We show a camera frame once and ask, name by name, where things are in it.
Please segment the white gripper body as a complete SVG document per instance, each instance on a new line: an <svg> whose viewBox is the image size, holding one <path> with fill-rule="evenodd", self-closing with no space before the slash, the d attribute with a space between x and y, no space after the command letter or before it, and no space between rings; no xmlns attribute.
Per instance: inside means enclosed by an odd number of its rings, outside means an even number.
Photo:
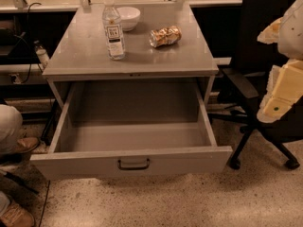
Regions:
<svg viewBox="0 0 303 227"><path fill-rule="evenodd" d="M303 60L303 0L295 0L284 13L277 47L280 54Z"/></svg>

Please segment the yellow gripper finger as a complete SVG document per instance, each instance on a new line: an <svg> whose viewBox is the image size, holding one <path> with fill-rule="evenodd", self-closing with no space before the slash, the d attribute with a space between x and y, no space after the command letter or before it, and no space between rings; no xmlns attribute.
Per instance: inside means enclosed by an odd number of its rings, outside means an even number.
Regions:
<svg viewBox="0 0 303 227"><path fill-rule="evenodd" d="M257 37L257 40L263 44L273 44L278 41L279 28L281 24L281 19L278 18L274 20L270 25L268 25Z"/></svg>
<svg viewBox="0 0 303 227"><path fill-rule="evenodd" d="M270 71L266 94L257 119L273 123L287 113L303 96L303 61L288 60L282 67L274 65Z"/></svg>

